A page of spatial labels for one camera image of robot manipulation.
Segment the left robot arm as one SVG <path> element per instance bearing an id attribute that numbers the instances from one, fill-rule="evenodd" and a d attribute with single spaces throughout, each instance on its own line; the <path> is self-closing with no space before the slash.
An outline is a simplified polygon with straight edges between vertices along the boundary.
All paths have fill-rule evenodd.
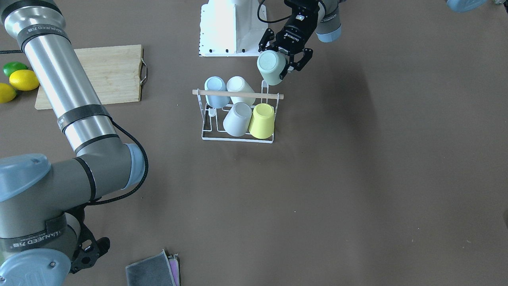
<path id="1" fill-rule="evenodd" d="M 258 18 L 264 23 L 285 21 L 278 32 L 266 29 L 259 42 L 262 55 L 268 50 L 282 55 L 283 68 L 277 75 L 280 79 L 287 72 L 302 70 L 310 61 L 313 50 L 306 44 L 313 34 L 323 43 L 333 42 L 341 36 L 340 3 L 341 0 L 285 0 L 291 15 L 274 21 Z"/>

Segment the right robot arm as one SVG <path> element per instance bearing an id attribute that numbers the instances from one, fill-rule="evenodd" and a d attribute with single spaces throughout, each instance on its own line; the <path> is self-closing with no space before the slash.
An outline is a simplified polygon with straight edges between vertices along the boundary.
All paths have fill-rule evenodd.
<path id="1" fill-rule="evenodd" d="M 1 159 L 1 284 L 60 286 L 109 248 L 84 223 L 87 206 L 134 186 L 148 172 L 136 140 L 100 102 L 52 0 L 2 0 L 1 23 L 26 55 L 74 156 L 51 162 L 33 153 Z"/>

